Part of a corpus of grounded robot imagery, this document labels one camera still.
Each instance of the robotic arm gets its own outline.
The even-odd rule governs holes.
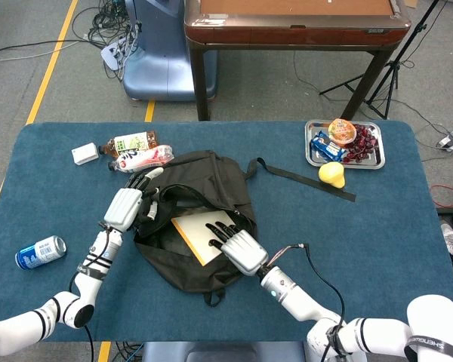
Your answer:
[[[104,223],[101,223],[104,231],[99,232],[84,262],[72,277],[79,291],[78,296],[71,292],[71,281],[69,291],[56,294],[42,307],[0,321],[0,356],[48,338],[57,323],[81,328],[89,322],[100,286],[122,245],[122,233],[132,225],[143,198],[148,195],[144,192],[147,184],[162,172],[159,167],[149,173],[135,175],[128,182],[128,188],[116,193],[104,216]]]
[[[394,319],[357,318],[333,335],[340,316],[322,307],[273,262],[288,248],[306,248],[303,244],[280,250],[269,262],[262,246],[245,230],[217,222],[223,232],[219,248],[232,263],[248,276],[257,275],[260,285],[298,321],[314,320],[307,342],[311,357],[320,360],[336,357],[365,360],[365,353],[408,357],[420,362],[453,362],[453,302],[443,296],[421,296],[408,307],[409,326]]]

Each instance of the blue tablecloth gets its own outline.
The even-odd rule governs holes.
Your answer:
[[[405,321],[409,302],[437,293],[453,300],[453,272],[408,125],[380,121],[386,165],[346,170],[356,203],[274,176],[265,170],[248,181],[259,241],[273,255],[286,244],[311,243],[317,268],[343,294],[347,320]],[[187,124],[34,124],[20,133],[0,197],[0,320],[38,308],[66,290],[76,266],[100,231],[117,189],[128,175],[108,170],[107,157],[82,166],[71,149],[110,137],[156,130],[179,155],[212,149],[236,159],[267,163],[316,178],[305,159],[305,122]],[[24,271],[15,265],[21,247],[59,235],[67,254]],[[242,278],[225,300],[209,308],[201,295],[183,293],[142,258],[132,234],[116,258],[89,323],[96,340],[302,340],[311,323],[298,323],[259,286]],[[325,307],[339,301],[310,270],[305,254],[286,254],[279,266]],[[86,340],[82,331],[57,326],[49,340]]]

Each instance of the notebook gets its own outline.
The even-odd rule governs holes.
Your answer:
[[[174,227],[180,233],[190,247],[193,254],[202,266],[207,265],[211,260],[221,254],[216,247],[210,247],[208,242],[218,238],[208,229],[205,224],[215,224],[220,221],[225,225],[234,225],[225,211],[210,211],[207,213],[194,213],[193,215],[179,216],[171,219]]]

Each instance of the metal tray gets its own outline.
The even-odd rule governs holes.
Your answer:
[[[319,154],[319,151],[312,150],[310,147],[310,140],[321,130],[325,133],[328,132],[330,121],[313,120],[308,121],[305,125],[305,157],[307,161],[316,167],[321,167],[327,161]],[[379,148],[369,154],[369,158],[362,160],[360,163],[343,164],[345,168],[357,168],[361,170],[378,170],[384,166],[386,159],[384,158],[383,139],[381,137],[381,130],[372,122],[353,122],[353,124],[361,124],[366,126],[371,134],[377,138]]]

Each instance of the candy bar wrapper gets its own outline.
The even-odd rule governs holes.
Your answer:
[[[322,131],[312,138],[310,145],[331,161],[341,161],[342,155],[345,152],[344,149],[332,142],[329,136]]]

